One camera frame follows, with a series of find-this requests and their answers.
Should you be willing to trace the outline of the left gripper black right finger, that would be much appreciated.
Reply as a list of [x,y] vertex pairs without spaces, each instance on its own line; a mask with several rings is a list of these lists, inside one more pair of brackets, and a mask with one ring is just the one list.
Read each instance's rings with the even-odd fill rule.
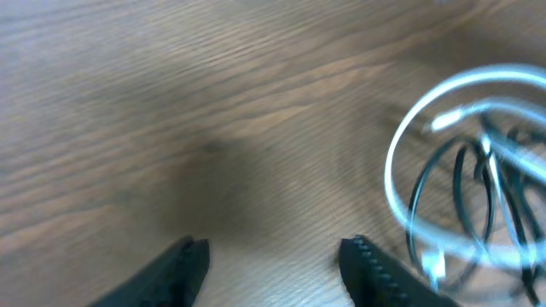
[[343,239],[340,275],[356,307],[459,307],[415,278],[397,259],[362,235]]

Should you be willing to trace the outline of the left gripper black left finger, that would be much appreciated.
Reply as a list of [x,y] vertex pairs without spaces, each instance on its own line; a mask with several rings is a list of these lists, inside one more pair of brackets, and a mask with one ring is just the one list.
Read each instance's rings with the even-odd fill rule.
[[192,307],[209,268],[209,240],[185,236],[90,306]]

